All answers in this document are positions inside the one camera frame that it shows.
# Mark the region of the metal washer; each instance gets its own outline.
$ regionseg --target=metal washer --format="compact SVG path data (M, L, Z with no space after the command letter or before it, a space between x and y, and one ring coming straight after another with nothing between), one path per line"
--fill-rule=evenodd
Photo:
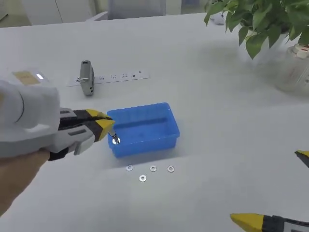
M173 166L168 167L168 172L172 173L175 171L175 168Z
M155 172L156 171L156 166L151 165L149 169L150 169L150 171Z
M128 166L126 167L126 170L127 170L128 172L132 171L132 170L133 170L133 165L128 165Z
M140 181L145 182L147 180L147 177L145 175L140 176Z
M120 143L120 139L118 138L118 143L116 142L116 140L115 140L115 139L112 139L112 143L113 143L113 144L115 144L115 145L117 145L117 144L119 144L119 143Z

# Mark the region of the tabletop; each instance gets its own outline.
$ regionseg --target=tabletop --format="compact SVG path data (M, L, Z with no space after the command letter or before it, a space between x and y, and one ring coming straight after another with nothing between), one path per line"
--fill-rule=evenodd
M105 138L45 164L0 231L239 232L231 213L309 218L309 169L294 154L309 149L308 100L274 88L275 66L240 62L237 33L203 17L0 29L1 74L37 67L72 109L168 102L181 132L172 150L119 160ZM66 87L85 59L96 73L144 69L150 78L96 85L86 98Z

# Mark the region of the blue container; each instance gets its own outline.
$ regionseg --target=blue container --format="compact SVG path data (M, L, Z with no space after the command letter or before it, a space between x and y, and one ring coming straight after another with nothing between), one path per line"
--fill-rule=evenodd
M111 110L107 115L115 120L114 130L120 144L108 144L117 158L137 153L173 148L180 133L167 103Z

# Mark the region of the black strap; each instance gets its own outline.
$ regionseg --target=black strap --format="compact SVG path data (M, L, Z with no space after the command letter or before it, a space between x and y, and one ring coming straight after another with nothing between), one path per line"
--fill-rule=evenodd
M69 148L65 148L62 151L59 151L58 153L54 153L54 152L50 152L50 157L48 161L54 161L54 160L59 160L62 158L65 158L65 156L67 155L67 153L69 152Z

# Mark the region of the human hand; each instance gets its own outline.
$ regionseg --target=human hand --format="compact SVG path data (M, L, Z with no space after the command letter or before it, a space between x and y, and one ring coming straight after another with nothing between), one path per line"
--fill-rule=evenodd
M49 156L48 151L39 150L27 155L0 159L0 217L31 183Z

